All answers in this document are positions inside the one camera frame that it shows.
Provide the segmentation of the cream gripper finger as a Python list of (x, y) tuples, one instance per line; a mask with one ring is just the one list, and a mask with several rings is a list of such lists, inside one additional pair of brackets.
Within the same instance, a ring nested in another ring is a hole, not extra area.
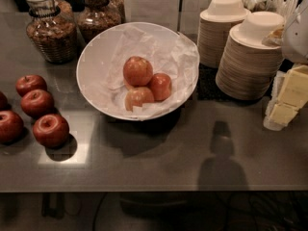
[(281, 131), (308, 102), (308, 65), (294, 64), (287, 72), (278, 71), (271, 90), (271, 100), (263, 125)]

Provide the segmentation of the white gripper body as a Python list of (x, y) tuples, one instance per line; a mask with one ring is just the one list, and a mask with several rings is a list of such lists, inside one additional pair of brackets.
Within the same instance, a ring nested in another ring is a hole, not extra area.
[(288, 18), (281, 49), (290, 62), (308, 64), (308, 0), (303, 0)]

